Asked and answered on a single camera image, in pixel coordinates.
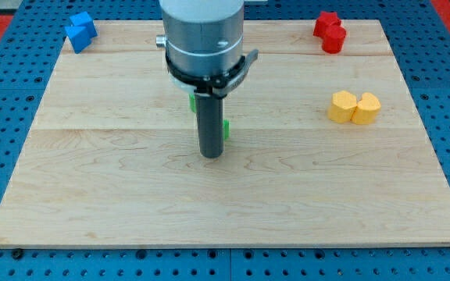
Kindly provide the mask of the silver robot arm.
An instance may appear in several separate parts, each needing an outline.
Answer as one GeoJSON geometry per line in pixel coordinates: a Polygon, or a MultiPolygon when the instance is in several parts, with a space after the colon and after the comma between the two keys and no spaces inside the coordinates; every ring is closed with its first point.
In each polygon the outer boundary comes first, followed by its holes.
{"type": "Polygon", "coordinates": [[[160,0],[164,34],[156,44],[191,76],[221,75],[242,56],[243,0],[160,0]]]}

